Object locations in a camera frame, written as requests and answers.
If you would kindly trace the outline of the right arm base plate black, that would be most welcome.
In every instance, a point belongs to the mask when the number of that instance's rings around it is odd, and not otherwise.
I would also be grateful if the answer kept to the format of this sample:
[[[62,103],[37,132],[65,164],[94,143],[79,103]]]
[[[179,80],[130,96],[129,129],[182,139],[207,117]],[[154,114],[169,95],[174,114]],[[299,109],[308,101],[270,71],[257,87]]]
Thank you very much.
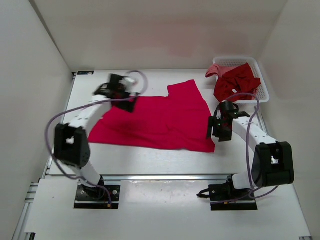
[[[230,182],[210,184],[197,195],[210,200],[211,211],[256,211],[255,200],[249,197],[248,189],[235,189]]]

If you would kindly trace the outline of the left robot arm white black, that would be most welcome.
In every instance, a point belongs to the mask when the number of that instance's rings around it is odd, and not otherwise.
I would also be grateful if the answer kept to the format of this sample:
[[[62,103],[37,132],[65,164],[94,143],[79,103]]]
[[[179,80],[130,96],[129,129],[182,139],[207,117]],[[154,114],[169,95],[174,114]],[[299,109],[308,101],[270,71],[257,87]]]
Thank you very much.
[[[100,85],[88,104],[70,122],[58,124],[54,133],[54,160],[70,168],[80,183],[88,187],[87,194],[100,200],[105,194],[101,175],[90,163],[91,149],[88,136],[102,116],[112,107],[133,112],[139,93],[132,89],[137,80],[128,75],[110,74],[108,82]]]

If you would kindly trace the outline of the magenta t shirt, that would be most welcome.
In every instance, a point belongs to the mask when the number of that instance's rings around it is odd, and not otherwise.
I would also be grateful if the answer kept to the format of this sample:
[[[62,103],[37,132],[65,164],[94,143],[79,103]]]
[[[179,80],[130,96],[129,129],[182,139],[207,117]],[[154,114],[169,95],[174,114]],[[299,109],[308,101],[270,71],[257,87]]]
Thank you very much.
[[[207,137],[211,112],[196,82],[169,85],[167,96],[139,97],[134,111],[113,107],[89,134],[89,142],[213,153]]]

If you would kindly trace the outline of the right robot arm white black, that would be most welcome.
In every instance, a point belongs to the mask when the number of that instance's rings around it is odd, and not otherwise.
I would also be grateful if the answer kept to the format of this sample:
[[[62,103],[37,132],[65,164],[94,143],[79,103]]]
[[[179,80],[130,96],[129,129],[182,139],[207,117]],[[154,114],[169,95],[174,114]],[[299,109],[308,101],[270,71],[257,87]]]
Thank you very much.
[[[229,142],[233,135],[245,141],[245,152],[253,151],[253,159],[246,156],[244,173],[229,176],[224,193],[230,200],[238,199],[243,190],[290,185],[295,180],[293,153],[286,141],[277,141],[253,124],[253,117],[231,101],[220,103],[208,119],[207,138]]]

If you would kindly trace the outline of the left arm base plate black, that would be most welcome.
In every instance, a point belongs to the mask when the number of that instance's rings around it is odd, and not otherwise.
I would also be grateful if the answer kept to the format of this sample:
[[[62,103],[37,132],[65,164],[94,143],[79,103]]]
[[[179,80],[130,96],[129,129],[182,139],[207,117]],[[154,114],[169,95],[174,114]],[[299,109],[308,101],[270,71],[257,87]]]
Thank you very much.
[[[118,210],[120,203],[120,185],[105,185],[110,194],[109,196],[103,189],[98,193],[88,194],[82,185],[77,186],[73,208],[74,209],[96,209],[96,210]]]

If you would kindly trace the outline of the dark red t shirt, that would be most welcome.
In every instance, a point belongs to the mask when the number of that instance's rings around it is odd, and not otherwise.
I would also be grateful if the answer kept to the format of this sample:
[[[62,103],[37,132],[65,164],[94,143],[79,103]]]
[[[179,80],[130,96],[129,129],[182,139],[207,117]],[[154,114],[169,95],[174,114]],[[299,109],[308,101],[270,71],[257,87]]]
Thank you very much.
[[[254,76],[252,68],[246,63],[219,77],[213,95],[219,102],[239,93],[255,95],[260,85],[261,79]],[[233,102],[252,100],[253,96],[247,94],[237,95],[229,100]]]

